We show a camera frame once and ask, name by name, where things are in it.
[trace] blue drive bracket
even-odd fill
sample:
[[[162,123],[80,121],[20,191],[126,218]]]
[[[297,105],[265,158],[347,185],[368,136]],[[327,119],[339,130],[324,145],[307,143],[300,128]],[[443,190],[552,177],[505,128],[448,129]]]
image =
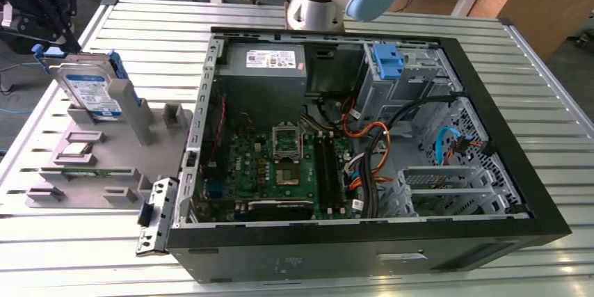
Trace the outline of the blue drive bracket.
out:
[[[49,67],[45,66],[41,59],[44,57],[64,59],[68,56],[68,54],[64,51],[61,51],[58,47],[49,47],[44,51],[42,45],[34,45],[30,50],[33,51],[33,58],[37,61],[37,63],[41,65],[41,67],[44,68],[44,71],[46,74],[50,74]],[[114,52],[113,50],[110,50],[108,56],[109,56],[110,67],[113,68],[116,77],[118,79],[129,79],[128,72],[122,67],[120,54],[117,52]],[[136,100],[136,104],[140,106],[141,102],[140,102],[138,96],[136,95],[136,92],[133,92],[133,98]]]
[[[379,77],[384,80],[399,79],[404,70],[404,57],[396,46],[375,43],[373,58],[379,67]]]
[[[45,66],[44,62],[41,61],[41,58],[44,58],[44,57],[64,58],[65,55],[68,55],[64,51],[60,50],[58,47],[49,47],[44,51],[42,45],[33,45],[33,48],[30,48],[30,51],[33,51],[33,58],[37,61],[38,65],[44,68],[44,71],[46,74],[50,74],[49,67]]]

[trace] metal table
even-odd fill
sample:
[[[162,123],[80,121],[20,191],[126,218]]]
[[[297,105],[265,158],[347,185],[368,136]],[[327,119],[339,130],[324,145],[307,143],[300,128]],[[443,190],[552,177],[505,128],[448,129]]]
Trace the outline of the metal table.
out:
[[[281,28],[275,6],[118,0],[101,5],[80,43],[116,49],[152,106],[192,108],[210,25]],[[348,31],[457,38],[574,233],[468,273],[198,285],[172,256],[134,257],[134,211],[30,209],[69,117],[53,82],[0,165],[0,286],[28,296],[196,294],[277,296],[586,296],[594,291],[594,126],[511,26],[493,19],[429,15],[345,19]]]

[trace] open computer tower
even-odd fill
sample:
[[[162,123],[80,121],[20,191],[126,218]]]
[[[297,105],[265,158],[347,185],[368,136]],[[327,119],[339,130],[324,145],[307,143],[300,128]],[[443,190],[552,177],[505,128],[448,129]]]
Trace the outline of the open computer tower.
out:
[[[212,29],[150,208],[137,253],[197,282],[467,271],[571,233],[457,41],[416,36]]]

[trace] floor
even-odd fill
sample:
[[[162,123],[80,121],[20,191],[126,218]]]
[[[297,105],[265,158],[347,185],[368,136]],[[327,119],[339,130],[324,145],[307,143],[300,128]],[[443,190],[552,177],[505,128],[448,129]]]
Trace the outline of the floor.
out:
[[[82,31],[96,7],[101,0],[77,0],[78,14],[73,20],[76,33]],[[248,3],[244,0],[225,0],[230,3]],[[264,5],[280,5],[284,0],[262,0]],[[0,34],[0,72],[1,84],[13,85],[13,92],[8,96],[0,95],[0,108],[12,111],[30,111],[44,93],[50,79],[37,65],[24,65],[2,72],[12,65],[30,63],[32,57],[26,54],[30,43],[22,43],[5,34]],[[594,47],[579,49],[567,41],[551,59],[547,61],[552,73],[561,85],[575,98],[586,114],[594,117]],[[6,150],[24,125],[28,115],[21,113],[0,112],[0,150]]]

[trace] white label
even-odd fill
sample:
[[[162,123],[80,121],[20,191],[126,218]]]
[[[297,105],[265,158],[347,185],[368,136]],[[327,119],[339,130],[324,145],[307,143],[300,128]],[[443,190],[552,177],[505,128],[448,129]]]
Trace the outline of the white label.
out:
[[[352,200],[352,209],[359,211],[363,210],[363,204],[364,204],[363,201]]]
[[[391,254],[377,254],[379,261],[388,260],[420,260],[427,259],[421,253],[391,253]]]
[[[297,67],[295,51],[249,50],[245,55],[245,67],[293,69]]]
[[[348,114],[351,114],[351,116],[357,120],[359,119],[359,117],[360,117],[360,113],[355,110],[355,109],[351,109],[349,111],[348,111]]]
[[[65,78],[74,95],[82,101],[84,107],[96,115],[117,116],[121,108],[108,95],[108,83],[101,76],[68,74]]]

